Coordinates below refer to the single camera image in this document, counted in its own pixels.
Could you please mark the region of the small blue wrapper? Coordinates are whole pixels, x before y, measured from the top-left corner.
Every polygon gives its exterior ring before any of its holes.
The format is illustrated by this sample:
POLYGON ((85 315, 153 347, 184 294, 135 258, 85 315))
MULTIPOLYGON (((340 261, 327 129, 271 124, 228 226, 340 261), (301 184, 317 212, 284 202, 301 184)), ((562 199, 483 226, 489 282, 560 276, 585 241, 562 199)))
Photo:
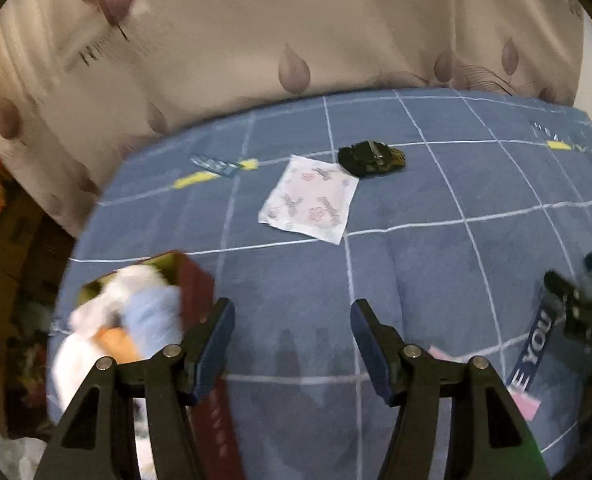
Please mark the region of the small blue wrapper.
POLYGON ((192 154, 190 161, 197 167, 205 171, 216 174, 219 177, 233 177, 243 169, 243 166, 238 162, 230 162, 230 160, 216 159, 213 157, 192 154))

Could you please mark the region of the orange white plush toy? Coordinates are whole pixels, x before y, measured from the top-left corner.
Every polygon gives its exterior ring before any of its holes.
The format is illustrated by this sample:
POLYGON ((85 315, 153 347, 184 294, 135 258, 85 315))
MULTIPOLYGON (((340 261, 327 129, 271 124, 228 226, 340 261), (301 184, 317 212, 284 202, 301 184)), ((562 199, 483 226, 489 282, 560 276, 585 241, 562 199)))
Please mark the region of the orange white plush toy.
POLYGON ((154 266, 136 264, 110 274, 101 291, 69 315, 69 335, 58 348, 52 379, 60 408, 67 408, 93 364, 110 356, 119 364, 138 362, 136 345, 121 323, 122 311, 139 290, 172 285, 154 266))

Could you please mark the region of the gold metal tray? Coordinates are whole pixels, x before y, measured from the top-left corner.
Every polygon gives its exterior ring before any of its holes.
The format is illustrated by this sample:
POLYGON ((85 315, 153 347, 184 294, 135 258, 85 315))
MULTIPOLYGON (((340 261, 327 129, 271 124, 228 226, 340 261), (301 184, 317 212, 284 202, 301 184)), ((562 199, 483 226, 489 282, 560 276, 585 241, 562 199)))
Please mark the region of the gold metal tray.
MULTIPOLYGON (((146 263, 162 271, 170 284, 181 289, 181 322, 185 333, 207 320, 219 300, 214 297, 215 281, 210 274, 180 252, 167 252, 147 259, 146 263)), ((221 370, 215 388, 188 409, 188 419, 206 474, 204 479, 241 479, 244 476, 242 459, 221 370)))

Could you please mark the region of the white floral square packet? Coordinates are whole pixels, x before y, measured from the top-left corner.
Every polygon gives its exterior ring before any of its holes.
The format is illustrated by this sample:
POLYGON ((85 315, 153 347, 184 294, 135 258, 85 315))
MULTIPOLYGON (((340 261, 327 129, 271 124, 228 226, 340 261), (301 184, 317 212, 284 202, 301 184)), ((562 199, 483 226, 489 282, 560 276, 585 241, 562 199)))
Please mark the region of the white floral square packet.
POLYGON ((339 164, 292 155, 258 222, 339 245, 358 184, 339 164))

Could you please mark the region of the light blue towel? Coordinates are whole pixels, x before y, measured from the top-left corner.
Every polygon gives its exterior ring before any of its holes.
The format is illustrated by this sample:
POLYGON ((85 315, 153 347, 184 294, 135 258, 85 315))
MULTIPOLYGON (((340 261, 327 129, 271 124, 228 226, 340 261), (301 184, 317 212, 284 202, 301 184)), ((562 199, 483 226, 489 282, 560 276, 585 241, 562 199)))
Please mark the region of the light blue towel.
POLYGON ((180 344, 180 288, 166 285, 139 290, 126 303, 121 323, 143 359, 151 358, 168 344, 180 344))

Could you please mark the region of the beige leaf pattern curtain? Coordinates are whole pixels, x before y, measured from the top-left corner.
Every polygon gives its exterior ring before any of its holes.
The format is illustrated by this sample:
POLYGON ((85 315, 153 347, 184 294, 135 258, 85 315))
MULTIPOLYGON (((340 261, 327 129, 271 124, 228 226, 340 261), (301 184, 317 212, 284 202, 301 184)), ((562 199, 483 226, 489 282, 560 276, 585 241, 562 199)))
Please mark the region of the beige leaf pattern curtain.
POLYGON ((131 153, 201 120, 351 89, 569 105, 578 0, 6 0, 0 161, 67 232, 131 153))

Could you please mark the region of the black crumpled small item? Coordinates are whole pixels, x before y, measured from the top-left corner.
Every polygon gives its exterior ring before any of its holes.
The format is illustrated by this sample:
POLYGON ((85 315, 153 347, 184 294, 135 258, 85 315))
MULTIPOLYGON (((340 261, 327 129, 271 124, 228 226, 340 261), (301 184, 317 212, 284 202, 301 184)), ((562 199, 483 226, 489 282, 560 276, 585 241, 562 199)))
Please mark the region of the black crumpled small item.
POLYGON ((337 162, 359 179, 389 174, 407 166, 403 151, 377 141, 363 141, 340 148, 337 162))

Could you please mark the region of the blue plaid bed sheet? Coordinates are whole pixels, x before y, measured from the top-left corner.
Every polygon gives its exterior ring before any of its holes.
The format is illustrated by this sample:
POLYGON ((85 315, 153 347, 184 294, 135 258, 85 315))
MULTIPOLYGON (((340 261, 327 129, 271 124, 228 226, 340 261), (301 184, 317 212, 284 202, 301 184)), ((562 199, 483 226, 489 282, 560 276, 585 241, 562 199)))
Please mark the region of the blue plaid bed sheet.
POLYGON ((228 389, 249 479, 373 479, 396 413, 357 356, 364 298, 406 341, 509 377, 543 274, 592 252, 592 128, 579 110, 438 89, 322 96, 223 118, 127 158, 61 284, 50 346, 80 288, 185 252, 235 304, 228 389), (290 156, 330 160, 364 140, 407 166, 362 181, 339 245, 258 222, 290 156), (233 177, 192 154, 238 162, 233 177))

